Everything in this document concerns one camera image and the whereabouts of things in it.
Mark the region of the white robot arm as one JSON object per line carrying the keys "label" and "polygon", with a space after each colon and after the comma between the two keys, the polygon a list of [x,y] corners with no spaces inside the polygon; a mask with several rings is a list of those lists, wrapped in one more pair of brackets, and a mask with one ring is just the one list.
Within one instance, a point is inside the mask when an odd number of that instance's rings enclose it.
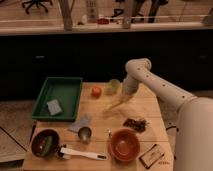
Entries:
{"label": "white robot arm", "polygon": [[153,74],[147,58],[125,64],[122,95],[143,83],[178,113],[173,171],[213,171],[213,99],[198,97]]}

